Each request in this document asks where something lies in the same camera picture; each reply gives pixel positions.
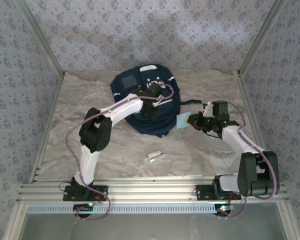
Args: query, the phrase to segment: white marble table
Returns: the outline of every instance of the white marble table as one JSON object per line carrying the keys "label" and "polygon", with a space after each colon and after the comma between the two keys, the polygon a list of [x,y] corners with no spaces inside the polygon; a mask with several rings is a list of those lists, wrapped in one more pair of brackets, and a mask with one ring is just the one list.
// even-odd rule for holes
{"label": "white marble table", "polygon": [[[180,88],[181,100],[201,99],[202,102],[228,100],[236,104],[247,121],[244,132],[254,140],[250,123],[233,76],[212,69],[172,69]],[[114,103],[110,83],[117,71],[66,73],[57,100],[52,128],[44,153],[40,181],[70,179],[76,162],[65,145],[65,135],[82,121],[91,107],[97,109]],[[200,104],[181,106],[181,113],[196,113]],[[229,107],[231,120],[242,123],[240,115]],[[79,130],[69,143],[80,156]],[[166,157],[144,164],[147,154],[161,150]],[[236,173],[239,159],[222,140],[211,138],[191,127],[173,128],[167,136],[139,134],[125,120],[114,126],[111,141],[101,153],[95,178],[157,177],[214,175]]]}

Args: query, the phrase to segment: wallpaper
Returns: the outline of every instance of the wallpaper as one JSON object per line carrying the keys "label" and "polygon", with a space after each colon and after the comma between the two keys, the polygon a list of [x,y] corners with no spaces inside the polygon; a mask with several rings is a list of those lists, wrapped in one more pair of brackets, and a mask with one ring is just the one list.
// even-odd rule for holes
{"label": "wallpaper", "polygon": [[300,0],[288,0],[244,79],[300,225]]}
{"label": "wallpaper", "polygon": [[28,181],[59,82],[12,0],[0,0],[0,239]]}
{"label": "wallpaper", "polygon": [[238,69],[273,0],[27,0],[64,71]]}

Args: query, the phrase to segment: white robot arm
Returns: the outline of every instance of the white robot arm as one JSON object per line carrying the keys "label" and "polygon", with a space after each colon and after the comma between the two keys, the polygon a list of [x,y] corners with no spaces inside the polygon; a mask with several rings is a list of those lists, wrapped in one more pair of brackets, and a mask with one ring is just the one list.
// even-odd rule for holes
{"label": "white robot arm", "polygon": [[[148,90],[137,90],[112,106],[100,110],[91,108],[88,111],[85,119],[103,111],[108,112],[84,123],[79,132],[82,144],[80,157],[81,175],[87,185],[92,185],[94,181],[94,171],[98,157],[109,143],[111,128],[122,119],[138,112],[154,114],[149,117],[155,118],[158,113],[156,112],[157,109],[152,106],[153,101],[136,99],[136,97],[158,97],[160,95],[159,89],[161,87],[153,84],[148,88],[149,92],[146,92]],[[243,132],[240,132],[239,124],[236,121],[230,121],[226,101],[215,101],[212,103],[212,106],[213,116],[205,117],[202,112],[198,112],[198,114],[190,115],[187,122],[196,130],[203,131],[205,134],[213,131],[217,134],[216,138],[220,138],[228,143],[240,157],[238,175],[226,174],[218,178],[221,191],[240,192],[245,197],[271,193],[274,188],[274,180],[269,167],[263,161],[262,156],[260,156],[260,153],[263,153],[274,169],[277,183],[275,192],[278,193],[279,178],[276,154],[271,151],[265,151],[255,145]],[[257,166],[265,169],[264,173],[257,173]],[[75,185],[79,187],[84,187],[79,171],[76,172],[71,182],[75,182]]]}

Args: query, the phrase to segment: small blue card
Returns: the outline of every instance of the small blue card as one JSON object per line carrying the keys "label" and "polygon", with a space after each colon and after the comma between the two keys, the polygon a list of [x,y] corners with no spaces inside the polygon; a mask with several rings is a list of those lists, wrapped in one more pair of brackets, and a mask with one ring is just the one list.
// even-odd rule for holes
{"label": "small blue card", "polygon": [[176,116],[176,128],[177,129],[183,129],[185,127],[190,126],[189,123],[187,123],[188,117],[191,115],[191,112],[185,112],[182,114],[179,114]]}

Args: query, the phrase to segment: mounting plate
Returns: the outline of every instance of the mounting plate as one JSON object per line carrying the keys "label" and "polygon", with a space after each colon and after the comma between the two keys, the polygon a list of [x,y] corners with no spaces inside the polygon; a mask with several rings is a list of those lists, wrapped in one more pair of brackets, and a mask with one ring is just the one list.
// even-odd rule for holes
{"label": "mounting plate", "polygon": [[237,200],[241,200],[241,195],[232,191],[223,191],[216,194],[213,185],[196,185],[195,189],[196,189],[196,199],[198,201],[211,201],[211,200],[229,201],[231,199],[230,194],[233,194]]}
{"label": "mounting plate", "polygon": [[[108,195],[108,186],[106,185],[93,185],[91,188],[98,190],[105,195]],[[101,194],[97,194],[96,192],[92,191],[89,196],[84,199],[84,197],[80,194],[78,194],[77,191],[75,191],[75,188],[71,185],[68,185],[64,189],[63,193],[63,201],[65,202],[79,202],[79,201],[101,201],[105,202],[107,201],[106,197],[104,197]]]}

